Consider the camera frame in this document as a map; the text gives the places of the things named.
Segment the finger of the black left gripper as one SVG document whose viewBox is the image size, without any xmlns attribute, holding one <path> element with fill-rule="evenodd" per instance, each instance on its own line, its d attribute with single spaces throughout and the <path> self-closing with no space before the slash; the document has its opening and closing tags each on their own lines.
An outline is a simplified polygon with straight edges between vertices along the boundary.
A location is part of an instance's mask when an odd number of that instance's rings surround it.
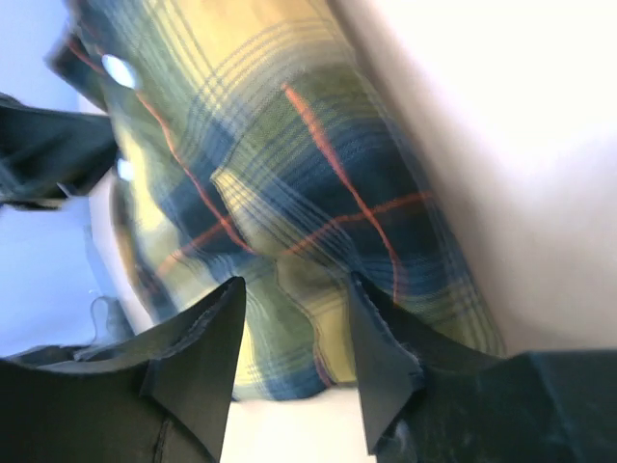
<svg viewBox="0 0 617 463">
<path fill-rule="evenodd" d="M 54 210 L 86 197 L 112 169 L 118 145 L 100 115 L 27 106 L 1 95 L 1 204 Z"/>
</svg>

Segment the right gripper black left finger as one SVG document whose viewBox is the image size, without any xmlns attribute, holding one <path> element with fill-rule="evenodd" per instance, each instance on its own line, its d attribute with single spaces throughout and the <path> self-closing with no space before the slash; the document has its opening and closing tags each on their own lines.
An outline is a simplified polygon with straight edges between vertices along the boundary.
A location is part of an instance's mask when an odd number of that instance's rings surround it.
<svg viewBox="0 0 617 463">
<path fill-rule="evenodd" d="M 234 277 L 132 339 L 3 359 L 2 460 L 219 461 L 245 310 Z"/>
</svg>

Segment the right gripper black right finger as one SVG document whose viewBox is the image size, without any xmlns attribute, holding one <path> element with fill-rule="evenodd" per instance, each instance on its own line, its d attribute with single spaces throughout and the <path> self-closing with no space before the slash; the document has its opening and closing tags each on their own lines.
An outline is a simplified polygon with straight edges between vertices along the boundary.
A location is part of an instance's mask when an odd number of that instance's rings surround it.
<svg viewBox="0 0 617 463">
<path fill-rule="evenodd" d="M 360 274 L 349 321 L 366 446 L 380 462 L 612 462 L 616 354 L 500 359 L 436 332 Z"/>
</svg>

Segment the yellow plaid long sleeve shirt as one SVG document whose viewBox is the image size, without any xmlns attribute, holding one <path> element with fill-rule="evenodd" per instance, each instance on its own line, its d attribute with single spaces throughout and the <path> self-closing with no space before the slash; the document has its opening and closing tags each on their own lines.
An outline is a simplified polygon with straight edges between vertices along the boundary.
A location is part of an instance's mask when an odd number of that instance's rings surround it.
<svg viewBox="0 0 617 463">
<path fill-rule="evenodd" d="M 449 338 L 500 334 L 412 144 L 324 1 L 71 1 L 51 65 L 105 111 L 130 284 L 168 318 L 232 277 L 247 309 L 233 396 L 356 380 L 348 277 Z"/>
</svg>

